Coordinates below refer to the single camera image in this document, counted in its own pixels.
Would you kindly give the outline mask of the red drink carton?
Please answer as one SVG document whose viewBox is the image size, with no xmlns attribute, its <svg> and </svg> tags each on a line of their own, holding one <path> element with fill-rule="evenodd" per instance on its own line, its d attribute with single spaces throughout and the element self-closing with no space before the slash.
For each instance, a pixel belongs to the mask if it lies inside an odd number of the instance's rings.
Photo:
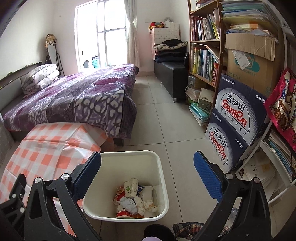
<svg viewBox="0 0 296 241">
<path fill-rule="evenodd" d="M 116 218 L 136 218 L 138 211 L 135 201 L 125 196 L 125 189 L 119 186 L 113 199 L 116 205 Z"/>
</svg>

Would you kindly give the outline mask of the orange white checkered tablecloth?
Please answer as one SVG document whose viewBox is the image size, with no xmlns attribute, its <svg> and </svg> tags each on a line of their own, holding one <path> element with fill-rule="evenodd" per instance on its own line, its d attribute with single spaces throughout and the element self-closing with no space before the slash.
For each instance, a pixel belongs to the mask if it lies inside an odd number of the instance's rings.
<svg viewBox="0 0 296 241">
<path fill-rule="evenodd" d="M 1 178 L 1 204 L 8 201 L 19 174 L 27 180 L 23 203 L 27 202 L 34 180 L 56 180 L 64 173 L 72 173 L 76 166 L 84 164 L 93 152 L 100 153 L 107 140 L 105 132 L 84 123 L 45 123 L 35 126 L 12 155 Z M 74 231 L 69 225 L 57 198 L 54 204 L 67 233 Z M 1 230 L 1 240 L 25 240 L 23 232 L 12 228 Z"/>
</svg>

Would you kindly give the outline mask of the lower Ganten water box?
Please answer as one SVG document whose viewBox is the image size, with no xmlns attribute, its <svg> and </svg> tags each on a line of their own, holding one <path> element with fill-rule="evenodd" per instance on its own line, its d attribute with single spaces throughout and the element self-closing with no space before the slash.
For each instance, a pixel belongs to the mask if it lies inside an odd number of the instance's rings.
<svg viewBox="0 0 296 241">
<path fill-rule="evenodd" d="M 232 125 L 213 108 L 205 132 L 225 172 L 241 165 L 250 155 L 251 148 Z"/>
</svg>

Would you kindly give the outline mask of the ganten water box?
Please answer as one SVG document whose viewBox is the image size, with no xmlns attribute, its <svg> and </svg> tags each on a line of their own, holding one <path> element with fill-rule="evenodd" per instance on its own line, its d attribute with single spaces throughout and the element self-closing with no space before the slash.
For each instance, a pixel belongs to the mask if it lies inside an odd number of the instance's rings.
<svg viewBox="0 0 296 241">
<path fill-rule="evenodd" d="M 250 155 L 251 148 L 232 125 L 213 108 L 205 132 L 225 172 L 241 165 Z"/>
<path fill-rule="evenodd" d="M 270 122 L 264 107 L 266 100 L 255 89 L 222 74 L 215 109 L 251 146 L 263 135 Z"/>
</svg>

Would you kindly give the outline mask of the crumpled white paper ball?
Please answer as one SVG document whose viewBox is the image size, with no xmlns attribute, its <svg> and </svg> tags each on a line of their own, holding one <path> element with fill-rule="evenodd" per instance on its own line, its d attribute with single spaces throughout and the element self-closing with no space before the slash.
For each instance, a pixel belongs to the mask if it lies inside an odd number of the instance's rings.
<svg viewBox="0 0 296 241">
<path fill-rule="evenodd" d="M 131 198 L 122 197 L 119 202 L 122 207 L 130 214 L 137 214 L 137 205 L 135 204 L 134 200 L 132 200 Z"/>
</svg>

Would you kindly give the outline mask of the crumpled white tissue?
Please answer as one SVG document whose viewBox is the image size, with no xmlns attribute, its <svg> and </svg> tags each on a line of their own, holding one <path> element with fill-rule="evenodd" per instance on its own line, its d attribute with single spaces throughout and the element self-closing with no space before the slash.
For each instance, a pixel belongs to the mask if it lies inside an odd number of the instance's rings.
<svg viewBox="0 0 296 241">
<path fill-rule="evenodd" d="M 144 218 L 154 217 L 154 214 L 158 210 L 152 200 L 143 201 L 139 196 L 134 198 L 134 202 L 137 207 L 137 215 Z"/>
</svg>

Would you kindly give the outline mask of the stack of teal books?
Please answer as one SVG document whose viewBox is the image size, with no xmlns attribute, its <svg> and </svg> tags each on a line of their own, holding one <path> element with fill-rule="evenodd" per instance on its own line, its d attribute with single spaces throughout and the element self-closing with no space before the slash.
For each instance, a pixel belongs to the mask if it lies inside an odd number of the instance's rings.
<svg viewBox="0 0 296 241">
<path fill-rule="evenodd" d="M 196 102 L 190 103 L 189 110 L 200 126 L 207 124 L 210 113 L 197 106 Z"/>
</svg>

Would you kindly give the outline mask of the red patterned scarf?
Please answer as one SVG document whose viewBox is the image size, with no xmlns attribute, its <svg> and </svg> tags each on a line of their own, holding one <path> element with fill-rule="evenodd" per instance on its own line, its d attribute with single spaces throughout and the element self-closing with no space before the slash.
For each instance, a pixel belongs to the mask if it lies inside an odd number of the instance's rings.
<svg viewBox="0 0 296 241">
<path fill-rule="evenodd" d="M 295 73 L 289 68 L 284 69 L 264 107 L 278 132 L 295 150 Z"/>
</svg>

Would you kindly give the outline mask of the dark wooden headboard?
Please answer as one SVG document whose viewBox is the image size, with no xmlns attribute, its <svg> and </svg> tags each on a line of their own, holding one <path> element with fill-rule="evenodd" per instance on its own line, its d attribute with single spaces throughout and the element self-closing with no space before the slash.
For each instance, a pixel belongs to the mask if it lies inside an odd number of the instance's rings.
<svg viewBox="0 0 296 241">
<path fill-rule="evenodd" d="M 25 67 L 8 74 L 1 79 L 1 110 L 6 108 L 12 101 L 23 95 L 21 78 L 31 70 L 42 65 L 42 62 L 26 65 Z"/>
</svg>

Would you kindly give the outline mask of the purple patterned bed blanket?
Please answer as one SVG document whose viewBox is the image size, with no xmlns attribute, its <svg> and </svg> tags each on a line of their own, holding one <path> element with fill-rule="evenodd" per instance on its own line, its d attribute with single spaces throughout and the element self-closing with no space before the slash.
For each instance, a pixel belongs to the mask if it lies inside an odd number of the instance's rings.
<svg viewBox="0 0 296 241">
<path fill-rule="evenodd" d="M 61 77 L 7 108 L 4 126 L 28 132 L 42 123 L 87 123 L 110 138 L 129 139 L 137 116 L 132 92 L 138 72 L 123 64 Z"/>
</svg>

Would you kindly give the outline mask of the folded white patterned quilt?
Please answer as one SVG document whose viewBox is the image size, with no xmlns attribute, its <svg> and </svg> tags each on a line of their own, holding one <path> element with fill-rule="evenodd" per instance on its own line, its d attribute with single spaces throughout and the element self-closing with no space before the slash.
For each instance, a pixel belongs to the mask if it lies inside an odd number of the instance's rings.
<svg viewBox="0 0 296 241">
<path fill-rule="evenodd" d="M 21 78 L 21 88 L 24 95 L 41 91 L 58 79 L 59 74 L 56 64 L 45 64 L 33 69 Z"/>
</svg>

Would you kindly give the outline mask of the black leather bench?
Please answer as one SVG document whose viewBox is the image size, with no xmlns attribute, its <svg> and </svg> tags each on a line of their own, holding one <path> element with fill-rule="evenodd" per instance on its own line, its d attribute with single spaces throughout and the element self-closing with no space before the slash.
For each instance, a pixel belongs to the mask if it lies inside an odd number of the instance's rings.
<svg viewBox="0 0 296 241">
<path fill-rule="evenodd" d="M 154 74 L 166 88 L 173 102 L 184 102 L 185 88 L 188 83 L 188 71 L 183 63 L 154 61 Z"/>
</svg>

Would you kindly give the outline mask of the black coat rack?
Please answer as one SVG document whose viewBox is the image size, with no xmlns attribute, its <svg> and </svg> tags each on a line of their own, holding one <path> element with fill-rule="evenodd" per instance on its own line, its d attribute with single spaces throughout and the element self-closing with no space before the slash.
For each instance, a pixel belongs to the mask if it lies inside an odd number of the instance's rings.
<svg viewBox="0 0 296 241">
<path fill-rule="evenodd" d="M 57 38 L 53 34 L 48 34 L 45 37 L 46 58 L 45 64 L 56 64 L 59 76 L 65 76 L 61 57 L 57 51 Z"/>
</svg>

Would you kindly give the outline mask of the pile of folded clothes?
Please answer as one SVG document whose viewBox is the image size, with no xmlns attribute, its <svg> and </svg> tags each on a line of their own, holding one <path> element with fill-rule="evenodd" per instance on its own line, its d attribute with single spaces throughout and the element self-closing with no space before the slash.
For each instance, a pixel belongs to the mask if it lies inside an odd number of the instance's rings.
<svg viewBox="0 0 296 241">
<path fill-rule="evenodd" d="M 179 39 L 166 40 L 161 44 L 154 45 L 154 60 L 156 63 L 181 63 L 186 56 L 187 45 L 187 41 Z"/>
</svg>

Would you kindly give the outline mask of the wooden bookshelf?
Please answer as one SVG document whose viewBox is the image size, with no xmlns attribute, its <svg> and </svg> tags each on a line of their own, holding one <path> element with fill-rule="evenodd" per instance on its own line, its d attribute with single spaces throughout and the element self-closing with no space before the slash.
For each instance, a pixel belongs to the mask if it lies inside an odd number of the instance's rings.
<svg viewBox="0 0 296 241">
<path fill-rule="evenodd" d="M 220 75 L 226 68 L 224 22 L 222 1 L 194 1 L 189 4 L 189 80 L 191 87 L 213 91 L 215 105 Z"/>
</svg>

